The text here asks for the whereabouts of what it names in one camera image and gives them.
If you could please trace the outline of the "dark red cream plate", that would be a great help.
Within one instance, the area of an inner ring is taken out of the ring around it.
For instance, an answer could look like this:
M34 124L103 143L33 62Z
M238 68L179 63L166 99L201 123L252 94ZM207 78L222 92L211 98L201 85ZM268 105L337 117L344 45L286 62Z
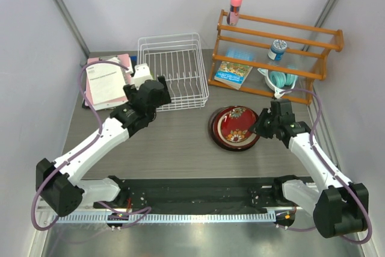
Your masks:
M242 152L242 151L245 151L245 150L248 150L248 149L252 148L257 143L257 141L255 141L252 144L249 144L249 145L246 145L246 146L241 146L241 147L233 147L233 146L224 144L222 141L220 141L220 143L221 143L221 148L223 148L225 150L229 150L229 151L232 151L232 152Z

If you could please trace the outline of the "dark blue notebook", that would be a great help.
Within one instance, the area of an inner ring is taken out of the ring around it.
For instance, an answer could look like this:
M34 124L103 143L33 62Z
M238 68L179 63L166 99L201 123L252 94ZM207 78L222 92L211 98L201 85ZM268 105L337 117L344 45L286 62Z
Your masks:
M130 56L130 61L131 61L132 71L134 73L135 72L135 67L137 65L137 56L136 55L131 55Z

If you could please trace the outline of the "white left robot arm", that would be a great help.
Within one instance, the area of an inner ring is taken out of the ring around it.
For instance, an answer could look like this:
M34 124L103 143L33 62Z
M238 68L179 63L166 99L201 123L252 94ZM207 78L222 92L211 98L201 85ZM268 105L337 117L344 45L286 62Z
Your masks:
M122 208L129 199L128 186L116 176L86 181L84 175L108 152L148 127L157 108L170 104L165 76L153 77L147 64L135 66L131 84L124 85L127 102L117 106L99 128L74 149L54 161L38 162L35 187L59 217L80 205L103 202Z

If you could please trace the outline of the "teal cat ear headphones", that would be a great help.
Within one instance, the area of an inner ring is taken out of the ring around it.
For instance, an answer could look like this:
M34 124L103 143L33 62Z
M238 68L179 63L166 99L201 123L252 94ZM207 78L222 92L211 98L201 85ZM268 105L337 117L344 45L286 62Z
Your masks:
M279 99L285 95L285 91L293 89L298 76L273 70L258 68L257 71L263 75L266 85L273 91L274 97Z

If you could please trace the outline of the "clear blue plastic box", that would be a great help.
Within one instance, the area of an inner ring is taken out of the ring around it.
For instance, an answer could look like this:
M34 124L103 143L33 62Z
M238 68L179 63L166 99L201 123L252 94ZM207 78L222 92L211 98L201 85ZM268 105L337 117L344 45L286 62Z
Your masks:
M252 53L236 48L229 48L226 52L226 57L237 60L254 61L254 55Z

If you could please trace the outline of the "blue paperback book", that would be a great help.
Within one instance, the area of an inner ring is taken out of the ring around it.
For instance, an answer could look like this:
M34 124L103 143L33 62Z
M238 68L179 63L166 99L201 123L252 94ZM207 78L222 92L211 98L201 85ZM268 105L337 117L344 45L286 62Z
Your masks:
M252 70L252 66L222 61L214 80L239 90Z

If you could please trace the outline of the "dark red patterned plate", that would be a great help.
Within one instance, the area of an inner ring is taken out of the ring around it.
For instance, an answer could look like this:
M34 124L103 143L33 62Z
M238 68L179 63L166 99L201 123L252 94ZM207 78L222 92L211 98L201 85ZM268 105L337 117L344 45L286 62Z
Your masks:
M258 140L255 133L249 131L258 120L258 115L250 108L242 106L225 107L214 120L215 135L224 144L241 147Z

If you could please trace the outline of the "blue lidded jar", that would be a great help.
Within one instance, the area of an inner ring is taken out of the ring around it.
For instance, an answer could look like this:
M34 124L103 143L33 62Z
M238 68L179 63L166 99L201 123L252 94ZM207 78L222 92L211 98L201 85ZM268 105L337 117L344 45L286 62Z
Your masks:
M269 59L273 61L280 61L285 53L288 45L284 40L275 39L268 51Z

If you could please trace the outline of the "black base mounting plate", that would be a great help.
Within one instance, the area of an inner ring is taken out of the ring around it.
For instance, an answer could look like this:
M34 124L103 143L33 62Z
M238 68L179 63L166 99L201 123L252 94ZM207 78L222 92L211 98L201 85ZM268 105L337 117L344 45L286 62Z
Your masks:
M108 206L152 214L224 215L265 213L293 207L278 193L275 178L125 179L123 199Z

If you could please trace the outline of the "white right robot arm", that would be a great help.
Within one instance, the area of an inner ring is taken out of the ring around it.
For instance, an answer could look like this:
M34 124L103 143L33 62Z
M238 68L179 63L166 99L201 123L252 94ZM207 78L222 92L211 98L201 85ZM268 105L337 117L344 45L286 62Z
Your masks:
M290 177L272 190L274 203L293 202L309 213L317 231L324 238L366 232L355 244L368 243L372 237L369 218L369 191L363 183L346 177L324 153L315 139L316 128L298 122L285 91L275 93L270 108L264 108L250 131L263 138L277 138L306 168L317 189Z

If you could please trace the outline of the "orange wooden shelf rack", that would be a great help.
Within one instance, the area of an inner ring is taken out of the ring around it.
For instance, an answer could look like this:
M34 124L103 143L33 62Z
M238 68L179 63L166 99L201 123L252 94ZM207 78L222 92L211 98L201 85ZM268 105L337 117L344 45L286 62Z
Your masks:
M312 102L315 81L327 76L330 52L344 47L342 30L319 28L241 14L236 25L229 25L229 12L221 10L212 52L209 85L231 88L218 73L246 76L239 91L272 97L291 87L301 92L287 92L284 98L299 104Z

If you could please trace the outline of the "pink capped bottle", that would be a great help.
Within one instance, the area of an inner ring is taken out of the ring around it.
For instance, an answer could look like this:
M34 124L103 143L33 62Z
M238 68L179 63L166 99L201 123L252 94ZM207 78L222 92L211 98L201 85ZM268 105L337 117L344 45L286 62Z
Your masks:
M230 11L227 15L227 24L235 26L239 20L239 11L243 0L230 0Z

